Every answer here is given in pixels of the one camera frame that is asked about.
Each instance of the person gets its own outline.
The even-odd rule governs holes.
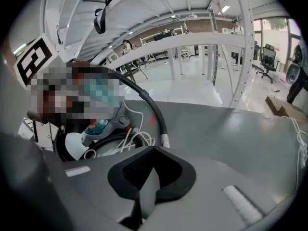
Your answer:
[[[171,29],[171,33],[172,33],[173,36],[177,35],[177,33],[175,32],[174,29]]]
[[[244,29],[239,25],[238,20],[234,19],[234,20],[232,20],[232,23],[234,24],[233,34],[244,36]],[[239,54],[236,53],[235,54],[235,64],[233,64],[233,66],[237,66],[238,60],[239,60]],[[241,57],[240,58],[240,64],[242,64],[242,61],[243,61],[243,58]]]
[[[300,39],[298,46],[296,46],[295,51],[299,52],[297,55],[301,55],[299,57],[299,61],[293,60],[295,63],[299,63],[299,76],[297,80],[291,85],[289,89],[289,94],[287,96],[287,102],[293,103],[295,97],[300,93],[302,88],[304,87],[305,83],[308,83],[308,52],[307,52],[307,46],[304,42],[304,40]]]
[[[124,54],[127,54],[133,49],[133,45],[127,39],[123,40],[122,44],[124,45]]]

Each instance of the ceiling light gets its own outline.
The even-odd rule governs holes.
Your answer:
[[[13,54],[16,55],[18,52],[22,51],[26,46],[27,44],[23,44],[22,46],[19,46],[17,50],[13,52]]]
[[[227,6],[227,5],[226,5],[225,7],[222,8],[221,12],[225,13],[225,11],[226,11],[228,8],[230,8],[230,6]]]

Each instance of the white metal frame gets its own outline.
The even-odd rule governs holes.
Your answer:
[[[245,32],[245,47],[243,55],[243,65],[240,73],[240,78],[237,83],[234,95],[232,97],[230,108],[235,108],[239,99],[241,98],[249,77],[249,71],[252,66],[252,59],[254,55],[254,20],[252,10],[249,7],[248,0],[238,0],[243,15],[244,32]]]
[[[217,4],[219,0],[212,0],[209,9],[213,10],[214,6]],[[134,59],[140,58],[143,55],[148,55],[153,52],[161,51],[168,49],[168,52],[172,52],[172,48],[177,48],[180,46],[189,46],[189,45],[209,45],[214,44],[214,66],[217,65],[217,57],[218,57],[218,45],[222,45],[222,51],[225,55],[227,67],[229,71],[229,77],[231,82],[231,90],[234,92],[232,101],[229,105],[231,108],[235,108],[239,99],[241,98],[243,91],[245,89],[247,79],[249,77],[249,71],[252,65],[253,59],[253,46],[254,46],[254,29],[253,29],[253,16],[252,11],[250,10],[248,0],[238,0],[240,4],[240,8],[243,15],[244,21],[244,31],[245,37],[237,36],[237,35],[226,35],[222,33],[217,33],[216,29],[216,22],[215,18],[213,18],[213,14],[211,15],[210,11],[210,18],[211,18],[211,25],[213,29],[213,33],[194,33],[194,34],[186,34],[186,35],[177,35],[175,37],[168,37],[164,38],[160,41],[153,42],[151,44],[144,45],[134,51],[131,51],[129,54],[120,57],[110,65],[109,68],[114,69],[121,65],[124,65],[127,62],[131,62]],[[231,77],[231,70],[230,70],[230,61],[228,61],[226,55],[226,50],[224,48],[225,45],[232,45],[236,47],[244,48],[244,55],[243,55],[243,65],[240,73],[240,78],[237,83],[237,87],[235,91],[233,91],[232,85],[232,77]],[[170,70],[172,79],[174,79],[174,69],[173,66],[173,59],[170,59]],[[217,71],[217,67],[214,69],[213,75],[213,83],[215,83],[215,73]]]
[[[234,45],[237,47],[244,47],[245,39],[244,37],[239,35],[222,33],[191,33],[176,35],[139,47],[131,51],[130,53],[120,57],[119,59],[108,65],[108,67],[111,69],[115,69],[137,58],[161,50],[173,49],[181,46],[207,44]]]
[[[122,3],[123,1],[125,1],[125,0],[112,0],[112,1],[108,4],[108,6],[107,6],[107,8],[106,8],[106,15],[107,15],[108,13],[110,13],[117,5],[119,5],[119,4]],[[83,38],[82,38],[82,40],[81,40],[81,42],[80,42],[80,44],[79,44],[79,46],[78,46],[77,52],[76,52],[76,54],[75,54],[75,57],[78,57],[78,55],[79,55],[79,53],[80,53],[80,51],[81,51],[83,45],[84,45],[85,42],[87,41],[87,39],[88,39],[89,35],[91,34],[91,32],[93,31],[93,29],[94,29],[94,23],[92,22],[92,24],[91,24],[91,25],[89,26],[89,28],[87,29],[85,35],[83,36]]]
[[[108,14],[108,13],[112,12],[112,10],[117,5],[121,4],[123,1],[125,1],[125,0],[113,0],[108,5],[106,13]],[[211,2],[209,3],[209,5],[207,7],[207,10],[203,10],[203,9],[192,10],[191,7],[190,7],[190,1],[189,0],[186,0],[188,10],[184,10],[184,11],[173,11],[171,6],[169,6],[169,4],[167,4],[166,6],[169,8],[171,13],[164,14],[160,17],[157,17],[157,16],[159,16],[159,14],[153,13],[153,11],[152,11],[155,18],[147,20],[142,25],[135,26],[135,27],[131,28],[130,30],[129,30],[129,28],[127,28],[125,30],[126,32],[124,32],[120,37],[116,38],[112,42],[112,46],[115,47],[115,46],[117,46],[117,44],[121,43],[123,39],[127,39],[130,36],[132,36],[132,35],[128,34],[130,31],[140,33],[142,30],[145,30],[146,28],[148,28],[150,26],[150,24],[159,23],[160,21],[162,21],[164,19],[170,18],[171,15],[183,15],[183,14],[189,14],[189,13],[206,13],[207,12],[207,13],[210,14],[210,19],[211,19],[212,24],[214,24],[215,18],[213,18],[213,16],[211,15],[211,11],[214,10],[214,7],[217,5],[217,2],[219,2],[219,1],[220,0],[211,0]],[[244,22],[243,27],[244,27],[244,31],[246,33],[245,37],[236,36],[236,35],[223,35],[221,33],[216,33],[215,32],[216,31],[215,26],[213,25],[212,28],[213,28],[214,33],[196,33],[196,34],[188,34],[188,35],[177,35],[175,37],[165,38],[163,40],[153,42],[151,44],[147,44],[143,47],[140,47],[140,48],[130,52],[129,54],[126,54],[125,56],[120,57],[119,59],[117,59],[116,61],[114,61],[110,65],[108,65],[108,67],[116,68],[116,67],[121,66],[121,65],[123,65],[127,62],[131,62],[134,59],[140,58],[144,55],[148,55],[150,53],[161,51],[161,50],[164,50],[164,49],[166,49],[166,50],[173,49],[173,48],[177,48],[177,47],[180,47],[180,46],[214,44],[214,45],[222,45],[222,46],[230,45],[230,46],[242,47],[242,48],[244,48],[244,55],[243,55],[243,66],[242,66],[242,69],[241,69],[240,78],[239,78],[239,81],[237,83],[236,89],[233,90],[233,87],[231,88],[232,91],[234,91],[234,95],[233,95],[232,101],[230,103],[230,107],[235,108],[239,99],[241,98],[242,93],[244,91],[244,88],[246,86],[246,81],[247,81],[247,78],[248,78],[248,74],[249,74],[249,70],[251,68],[251,62],[252,62],[252,58],[253,58],[253,43],[254,43],[252,10],[250,9],[249,3],[248,3],[247,0],[238,0],[238,1],[239,1],[239,4],[240,4],[241,15],[242,15],[243,22]],[[87,40],[88,40],[89,36],[91,35],[91,32],[93,32],[93,30],[94,30],[94,26],[93,26],[93,24],[91,24],[88,27],[88,29],[86,30],[85,35],[82,38],[82,40],[80,42],[76,42],[73,47],[70,47],[71,48],[70,50],[67,47],[64,48],[63,47],[64,45],[63,46],[58,45],[58,48],[63,47],[63,49],[58,49],[58,50],[65,51],[67,49],[67,51],[74,53],[75,57],[78,57],[81,49],[83,48],[84,44],[87,42]],[[103,55],[106,55],[106,53],[101,52],[99,55],[103,56]],[[211,70],[212,73],[209,74],[210,76],[213,74],[213,78],[212,78],[213,83],[215,83],[215,71],[217,70],[215,68],[217,56],[218,56],[217,47],[215,47],[214,48],[214,59],[213,59],[214,69],[212,69]],[[230,79],[231,79],[230,63],[229,63],[228,59],[226,59],[226,62],[227,62],[229,75],[230,75]]]
[[[74,14],[75,14],[75,11],[76,11],[76,9],[77,9],[77,7],[78,7],[78,5],[80,4],[81,1],[82,1],[82,0],[77,0],[77,1],[76,1],[75,5],[74,5],[74,8],[73,8],[73,10],[72,10],[72,12],[71,12],[71,14],[70,14],[70,16],[69,16],[68,23],[67,23],[67,25],[66,25],[65,32],[64,32],[64,38],[63,38],[64,47],[66,46],[66,37],[67,37],[67,32],[68,32],[68,30],[69,30],[69,27],[70,27],[70,25],[71,25],[71,21],[72,21],[72,19],[73,19],[73,16],[74,16]]]

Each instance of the loudspeaker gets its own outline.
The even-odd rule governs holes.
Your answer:
[[[286,74],[286,78],[285,78],[286,82],[288,84],[293,84],[297,80],[299,73],[300,73],[299,66],[295,63],[292,63]]]

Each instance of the white floor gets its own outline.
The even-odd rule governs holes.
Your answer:
[[[206,92],[205,86],[206,86],[206,75],[202,75],[202,64],[199,60],[199,56],[192,56],[190,59],[183,60],[183,75],[180,75],[180,65],[178,60],[174,60],[174,67],[175,67],[175,77],[176,80],[186,80],[184,82],[187,83],[193,82],[195,85],[193,86],[196,89],[199,89],[198,93]],[[159,82],[161,81],[170,81],[171,80],[171,72],[169,68],[168,60],[161,60],[156,63],[152,63],[147,68],[145,66],[142,67],[143,72],[147,75],[148,80],[146,77],[141,73],[138,72],[134,75],[136,82],[142,86],[154,86],[155,83],[158,86]],[[233,70],[233,88],[236,88],[239,75],[240,75],[240,69],[239,71]],[[259,113],[267,113],[265,108],[265,102],[267,95],[270,93],[271,95],[274,95],[275,97],[285,100],[286,96],[288,94],[288,88],[283,86],[280,82],[278,83],[270,83],[270,79],[267,77],[261,78],[260,74],[256,74],[256,70],[254,68],[250,71],[250,77],[249,81],[246,85],[245,91],[242,95],[241,100],[239,101],[237,108],[242,110],[248,110],[253,112],[259,112]],[[274,90],[280,90],[278,93],[269,92],[264,89],[274,89]],[[228,70],[226,68],[226,64],[223,58],[218,59],[218,70],[217,70],[217,77],[216,77],[216,83],[215,83],[215,90],[218,95],[218,100],[221,100],[221,105],[223,107],[228,107],[229,103],[232,99],[232,92],[231,92],[231,85],[230,85],[230,79]],[[188,97],[192,95],[192,89],[181,89],[183,100],[181,103],[196,103],[195,101],[191,101]],[[213,106],[219,106],[215,105],[216,101],[213,102],[213,104],[205,102],[199,104],[208,104]]]

